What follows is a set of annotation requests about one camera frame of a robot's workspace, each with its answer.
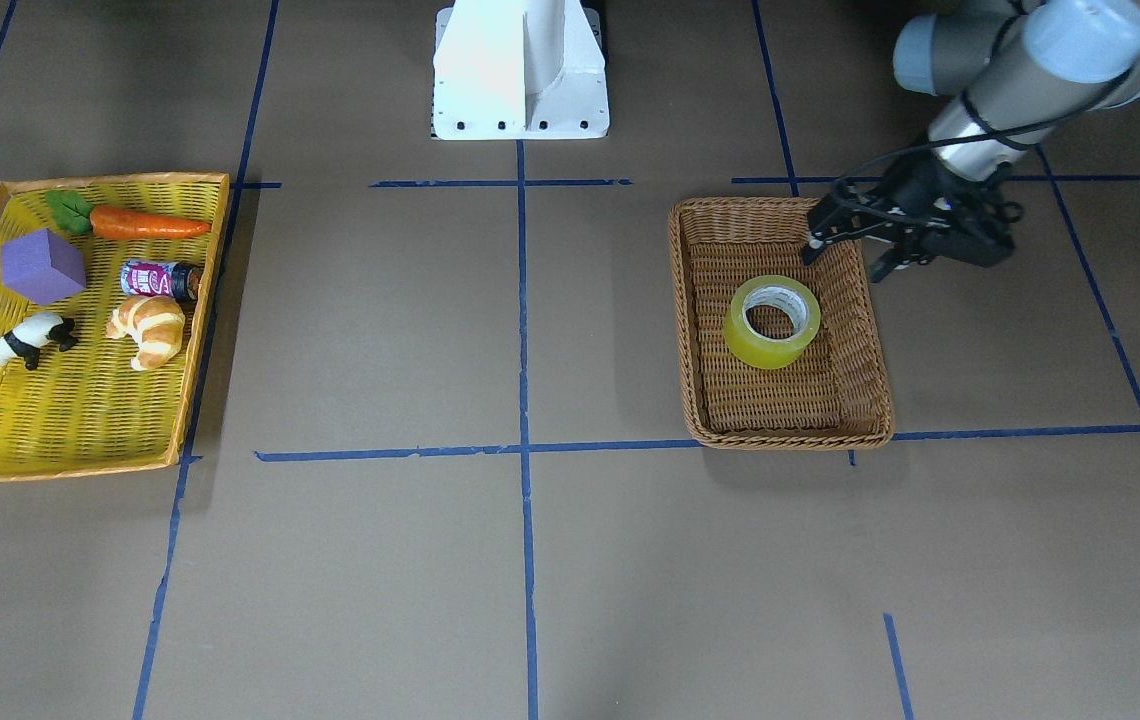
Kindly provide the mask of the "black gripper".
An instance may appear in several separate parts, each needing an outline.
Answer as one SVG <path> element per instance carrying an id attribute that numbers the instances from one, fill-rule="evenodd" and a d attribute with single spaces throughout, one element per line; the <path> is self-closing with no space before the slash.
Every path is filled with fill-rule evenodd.
<path id="1" fill-rule="evenodd" d="M 912 152 L 894 159 L 881 181 L 857 199 L 825 196 L 807 213 L 808 240 L 800 251 L 804 265 L 813 265 L 836 243 L 858 240 L 871 222 L 889 224 L 899 236 L 876 263 L 868 265 L 870 283 L 882 283 L 910 265 L 928 265 L 931 254 L 922 247 L 928 231 L 940 228 L 942 211 L 978 202 L 1004 202 L 996 175 L 971 179 L 954 172 L 934 152 Z"/>

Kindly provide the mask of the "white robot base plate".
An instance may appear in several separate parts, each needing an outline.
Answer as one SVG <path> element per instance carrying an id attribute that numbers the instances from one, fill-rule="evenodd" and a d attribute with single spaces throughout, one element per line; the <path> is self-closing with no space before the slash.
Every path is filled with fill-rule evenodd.
<path id="1" fill-rule="evenodd" d="M 456 1 L 435 14 L 430 132 L 443 141 L 610 131 L 602 1 Z"/>

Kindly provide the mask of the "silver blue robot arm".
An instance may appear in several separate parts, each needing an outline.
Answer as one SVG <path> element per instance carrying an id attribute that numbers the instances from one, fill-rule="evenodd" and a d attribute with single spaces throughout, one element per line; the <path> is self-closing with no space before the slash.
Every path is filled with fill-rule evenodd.
<path id="1" fill-rule="evenodd" d="M 872 281 L 940 257 L 996 265 L 1013 254 L 1021 206 L 1001 186 L 1013 165 L 1070 120 L 1140 99 L 1140 5 L 1133 1 L 963 1 L 907 22 L 896 82 L 948 104 L 883 167 L 870 190 L 834 179 L 807 216 L 804 264 L 840 242 L 887 251 Z"/>

